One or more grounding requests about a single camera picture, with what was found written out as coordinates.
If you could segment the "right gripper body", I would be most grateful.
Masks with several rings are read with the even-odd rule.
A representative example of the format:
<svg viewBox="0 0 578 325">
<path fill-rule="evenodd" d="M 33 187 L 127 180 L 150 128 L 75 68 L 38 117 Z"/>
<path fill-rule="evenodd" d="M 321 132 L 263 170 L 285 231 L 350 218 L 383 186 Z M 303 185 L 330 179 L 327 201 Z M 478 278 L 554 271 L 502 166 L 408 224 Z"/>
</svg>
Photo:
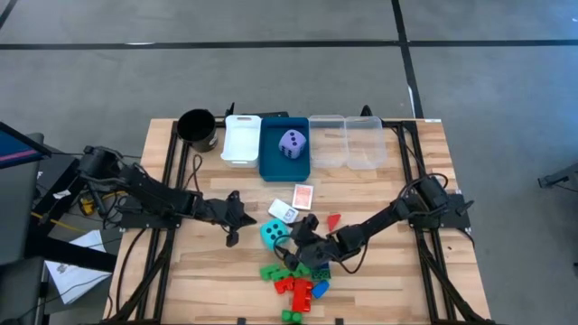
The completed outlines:
<svg viewBox="0 0 578 325">
<path fill-rule="evenodd" d="M 293 228 L 291 239 L 296 245 L 295 257 L 308 268 L 315 268 L 330 261 L 341 261 L 346 255 L 335 237 L 321 237 L 304 225 Z"/>
</svg>

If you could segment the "black bar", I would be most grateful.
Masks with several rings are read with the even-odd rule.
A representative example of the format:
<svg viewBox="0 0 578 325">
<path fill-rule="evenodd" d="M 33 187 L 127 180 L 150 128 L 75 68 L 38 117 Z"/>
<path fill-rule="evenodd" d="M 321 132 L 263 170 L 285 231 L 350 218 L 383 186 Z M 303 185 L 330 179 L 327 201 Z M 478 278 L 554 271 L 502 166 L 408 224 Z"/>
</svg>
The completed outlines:
<svg viewBox="0 0 578 325">
<path fill-rule="evenodd" d="M 224 118 L 227 118 L 228 116 L 234 116 L 235 115 L 235 102 L 232 102 L 229 106 L 229 108 L 227 108 L 225 110 L 225 114 L 224 114 Z M 289 117 L 289 113 L 287 111 L 277 111 L 277 112 L 265 112 L 265 113 L 248 113 L 248 114 L 240 114 L 240 116 L 245 117 L 245 116 L 258 116 L 260 118 L 265 118 L 265 117 Z"/>
</svg>

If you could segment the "white paper sheets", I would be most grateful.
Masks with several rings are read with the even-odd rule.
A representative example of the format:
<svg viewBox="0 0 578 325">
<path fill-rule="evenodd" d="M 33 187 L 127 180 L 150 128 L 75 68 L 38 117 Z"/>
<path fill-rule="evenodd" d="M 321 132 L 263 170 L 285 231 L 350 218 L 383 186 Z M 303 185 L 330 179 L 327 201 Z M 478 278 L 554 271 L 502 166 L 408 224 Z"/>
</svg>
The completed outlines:
<svg viewBox="0 0 578 325">
<path fill-rule="evenodd" d="M 91 230 L 87 234 L 71 240 L 70 244 L 106 252 L 99 230 Z M 75 302 L 94 286 L 112 275 L 110 272 L 60 262 L 46 261 L 45 265 L 64 304 Z"/>
</svg>

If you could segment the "black side desk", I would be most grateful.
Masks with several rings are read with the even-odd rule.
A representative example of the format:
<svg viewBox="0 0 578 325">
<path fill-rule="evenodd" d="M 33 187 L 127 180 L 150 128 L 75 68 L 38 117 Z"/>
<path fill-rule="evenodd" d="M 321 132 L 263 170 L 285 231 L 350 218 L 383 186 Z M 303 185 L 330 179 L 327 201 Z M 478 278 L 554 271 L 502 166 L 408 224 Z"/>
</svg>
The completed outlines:
<svg viewBox="0 0 578 325">
<path fill-rule="evenodd" d="M 43 144 L 42 134 L 28 136 Z M 39 164 L 0 169 L 0 325 L 35 325 L 46 260 L 99 271 L 116 262 L 109 253 L 29 230 Z"/>
</svg>

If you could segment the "large red toy brick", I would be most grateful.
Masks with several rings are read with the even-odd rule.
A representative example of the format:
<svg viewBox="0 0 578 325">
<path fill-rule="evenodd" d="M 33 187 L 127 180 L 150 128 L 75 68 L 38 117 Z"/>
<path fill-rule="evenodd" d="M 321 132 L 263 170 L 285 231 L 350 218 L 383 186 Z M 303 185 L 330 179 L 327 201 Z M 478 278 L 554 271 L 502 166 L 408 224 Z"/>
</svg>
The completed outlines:
<svg viewBox="0 0 578 325">
<path fill-rule="evenodd" d="M 298 278 L 294 280 L 292 311 L 309 312 L 312 304 L 312 282 Z"/>
</svg>

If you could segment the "black round cup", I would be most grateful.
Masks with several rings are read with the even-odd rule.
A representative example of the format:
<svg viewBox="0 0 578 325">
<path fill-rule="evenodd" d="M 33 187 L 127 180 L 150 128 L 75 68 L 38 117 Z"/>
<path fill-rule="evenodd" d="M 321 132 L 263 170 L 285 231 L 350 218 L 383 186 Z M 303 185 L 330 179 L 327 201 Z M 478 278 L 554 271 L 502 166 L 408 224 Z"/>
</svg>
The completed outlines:
<svg viewBox="0 0 578 325">
<path fill-rule="evenodd" d="M 207 109 L 196 108 L 177 121 L 177 135 L 198 153 L 213 150 L 218 144 L 216 119 Z"/>
</svg>

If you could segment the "teal foam die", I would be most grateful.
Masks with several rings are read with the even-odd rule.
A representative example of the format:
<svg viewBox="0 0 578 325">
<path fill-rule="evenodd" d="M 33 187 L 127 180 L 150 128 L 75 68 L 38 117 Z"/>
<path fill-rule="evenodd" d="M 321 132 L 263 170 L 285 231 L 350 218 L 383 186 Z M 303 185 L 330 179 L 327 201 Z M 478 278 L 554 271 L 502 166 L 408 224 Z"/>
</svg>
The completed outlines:
<svg viewBox="0 0 578 325">
<path fill-rule="evenodd" d="M 260 228 L 260 236 L 268 250 L 273 251 L 274 245 L 283 244 L 289 235 L 288 227 L 279 219 L 264 223 Z"/>
</svg>

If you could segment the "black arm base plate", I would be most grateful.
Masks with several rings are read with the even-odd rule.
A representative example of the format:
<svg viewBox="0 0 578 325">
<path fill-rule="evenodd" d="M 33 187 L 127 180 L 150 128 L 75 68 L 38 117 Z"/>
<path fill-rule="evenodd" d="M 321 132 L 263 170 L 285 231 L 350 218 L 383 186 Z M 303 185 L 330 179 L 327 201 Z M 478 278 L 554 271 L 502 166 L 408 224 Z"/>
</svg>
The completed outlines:
<svg viewBox="0 0 578 325">
<path fill-rule="evenodd" d="M 133 197 L 118 205 L 117 210 L 122 215 L 119 222 L 121 228 L 173 229 L 182 223 L 181 217 L 161 216 L 146 209 Z"/>
<path fill-rule="evenodd" d="M 409 224 L 413 228 L 455 228 L 465 230 L 471 226 L 468 209 L 474 201 L 466 201 L 461 194 L 449 194 L 445 209 L 434 216 L 413 217 Z"/>
</svg>

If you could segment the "teal plastic tray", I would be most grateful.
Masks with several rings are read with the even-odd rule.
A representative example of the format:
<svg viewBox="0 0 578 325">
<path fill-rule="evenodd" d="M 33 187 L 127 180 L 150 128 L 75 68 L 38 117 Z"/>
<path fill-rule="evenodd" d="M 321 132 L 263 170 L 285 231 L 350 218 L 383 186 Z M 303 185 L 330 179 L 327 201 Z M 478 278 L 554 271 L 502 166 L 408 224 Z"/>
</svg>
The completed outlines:
<svg viewBox="0 0 578 325">
<path fill-rule="evenodd" d="M 303 152 L 296 159 L 286 157 L 278 148 L 282 136 L 291 130 L 305 138 Z M 309 120 L 305 117 L 264 117 L 258 156 L 261 177 L 265 181 L 306 181 L 311 172 L 309 138 Z"/>
</svg>

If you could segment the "white plastic bin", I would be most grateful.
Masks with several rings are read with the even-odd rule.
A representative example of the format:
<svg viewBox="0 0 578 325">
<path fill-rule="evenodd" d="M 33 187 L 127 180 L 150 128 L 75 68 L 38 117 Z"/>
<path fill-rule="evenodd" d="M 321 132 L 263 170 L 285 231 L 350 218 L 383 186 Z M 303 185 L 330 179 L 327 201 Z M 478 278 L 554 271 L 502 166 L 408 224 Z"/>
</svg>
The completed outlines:
<svg viewBox="0 0 578 325">
<path fill-rule="evenodd" d="M 255 168 L 259 156 L 261 118 L 231 115 L 225 118 L 221 159 L 231 168 Z"/>
</svg>

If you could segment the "white card box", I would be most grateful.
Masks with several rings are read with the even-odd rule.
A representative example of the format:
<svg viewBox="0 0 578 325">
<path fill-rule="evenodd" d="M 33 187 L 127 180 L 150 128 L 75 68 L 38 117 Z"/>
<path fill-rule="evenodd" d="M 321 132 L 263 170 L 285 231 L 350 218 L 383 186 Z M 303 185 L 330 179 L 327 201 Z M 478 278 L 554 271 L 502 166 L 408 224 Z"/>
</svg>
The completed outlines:
<svg viewBox="0 0 578 325">
<path fill-rule="evenodd" d="M 279 199 L 274 199 L 267 212 L 285 224 L 294 223 L 298 216 L 297 209 L 294 209 Z"/>
</svg>

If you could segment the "clear plastic bin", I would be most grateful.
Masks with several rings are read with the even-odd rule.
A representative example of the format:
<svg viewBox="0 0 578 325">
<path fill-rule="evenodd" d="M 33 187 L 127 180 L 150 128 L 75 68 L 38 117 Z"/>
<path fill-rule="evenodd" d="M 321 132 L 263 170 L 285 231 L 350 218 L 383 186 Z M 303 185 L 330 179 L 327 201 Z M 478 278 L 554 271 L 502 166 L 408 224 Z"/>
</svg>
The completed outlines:
<svg viewBox="0 0 578 325">
<path fill-rule="evenodd" d="M 309 127 L 312 166 L 343 166 L 348 157 L 345 118 L 340 115 L 310 116 Z"/>
<path fill-rule="evenodd" d="M 349 157 L 352 170 L 375 170 L 387 158 L 382 120 L 376 116 L 349 116 L 345 119 Z"/>
</svg>

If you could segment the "red playing card deck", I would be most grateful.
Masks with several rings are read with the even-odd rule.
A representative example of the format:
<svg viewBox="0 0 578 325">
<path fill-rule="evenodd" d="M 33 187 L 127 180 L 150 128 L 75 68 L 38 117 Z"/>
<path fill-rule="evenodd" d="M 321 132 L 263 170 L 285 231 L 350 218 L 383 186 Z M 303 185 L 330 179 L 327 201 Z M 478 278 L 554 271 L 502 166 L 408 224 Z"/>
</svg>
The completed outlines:
<svg viewBox="0 0 578 325">
<path fill-rule="evenodd" d="M 310 210 L 312 207 L 312 197 L 312 185 L 296 184 L 294 187 L 292 207 L 295 209 Z"/>
</svg>

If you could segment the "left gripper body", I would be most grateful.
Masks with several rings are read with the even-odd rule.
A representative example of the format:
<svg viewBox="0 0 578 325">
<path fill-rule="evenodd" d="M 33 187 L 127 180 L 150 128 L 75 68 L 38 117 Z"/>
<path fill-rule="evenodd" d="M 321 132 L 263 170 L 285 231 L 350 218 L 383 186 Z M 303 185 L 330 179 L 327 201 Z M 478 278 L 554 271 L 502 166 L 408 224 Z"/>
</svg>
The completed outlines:
<svg viewBox="0 0 578 325">
<path fill-rule="evenodd" d="M 198 210 L 198 220 L 219 224 L 230 228 L 238 228 L 230 224 L 228 214 L 228 197 L 225 200 L 204 200 Z"/>
</svg>

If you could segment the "long green toy brick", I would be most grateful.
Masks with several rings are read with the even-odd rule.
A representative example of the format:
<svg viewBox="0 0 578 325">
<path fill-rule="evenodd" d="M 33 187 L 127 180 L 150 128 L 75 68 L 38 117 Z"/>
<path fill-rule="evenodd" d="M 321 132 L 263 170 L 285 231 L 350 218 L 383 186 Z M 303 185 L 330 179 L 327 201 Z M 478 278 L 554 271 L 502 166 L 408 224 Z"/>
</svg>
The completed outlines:
<svg viewBox="0 0 578 325">
<path fill-rule="evenodd" d="M 303 264 L 298 264 L 297 268 L 294 271 L 291 271 L 290 269 L 283 267 L 277 268 L 271 273 L 270 277 L 272 281 L 278 282 L 284 280 L 289 276 L 292 276 L 293 278 L 299 278 L 310 274 L 311 274 L 310 268 L 308 268 Z"/>
</svg>

